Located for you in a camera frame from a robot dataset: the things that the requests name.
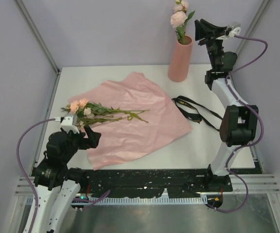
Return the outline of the pink artificial flower bunch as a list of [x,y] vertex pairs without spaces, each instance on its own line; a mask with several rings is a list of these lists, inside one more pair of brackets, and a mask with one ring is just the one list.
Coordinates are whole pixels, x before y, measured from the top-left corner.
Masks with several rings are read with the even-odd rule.
[[77,117],[75,125],[78,128],[107,122],[117,122],[124,119],[128,121],[137,119],[148,123],[147,120],[140,117],[140,114],[149,110],[123,110],[119,107],[105,107],[101,103],[90,102],[87,98],[75,100],[60,109],[62,112]]

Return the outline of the pink tissue paper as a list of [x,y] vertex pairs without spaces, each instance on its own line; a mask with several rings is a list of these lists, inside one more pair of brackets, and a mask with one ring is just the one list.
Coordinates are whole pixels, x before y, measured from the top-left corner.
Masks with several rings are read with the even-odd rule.
[[101,133],[98,147],[87,151],[94,170],[139,159],[192,130],[165,91],[143,73],[132,72],[120,82],[105,81],[68,102],[84,98],[109,108],[142,111],[139,118],[92,125]]

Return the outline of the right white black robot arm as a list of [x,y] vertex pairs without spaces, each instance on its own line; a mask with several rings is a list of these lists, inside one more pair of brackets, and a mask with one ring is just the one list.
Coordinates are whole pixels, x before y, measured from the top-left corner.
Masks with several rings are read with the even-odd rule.
[[220,27],[204,19],[195,20],[195,40],[200,46],[206,46],[212,66],[206,72],[205,83],[225,108],[219,129],[222,143],[204,179],[204,186],[209,191],[229,183],[230,167],[236,155],[256,136],[258,107],[244,101],[228,80],[237,54],[225,52],[222,45],[224,40],[236,37],[240,30],[237,23]]

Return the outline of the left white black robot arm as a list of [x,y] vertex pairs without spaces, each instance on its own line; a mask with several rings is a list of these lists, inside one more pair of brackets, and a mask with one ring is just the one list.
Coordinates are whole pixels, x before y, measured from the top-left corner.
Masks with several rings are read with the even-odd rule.
[[68,168],[70,159],[79,150],[95,149],[101,133],[89,126],[84,132],[75,126],[52,133],[44,151],[45,158],[34,172],[34,208],[30,210],[24,228],[26,233],[56,233],[77,193],[88,188],[87,173],[80,168]]

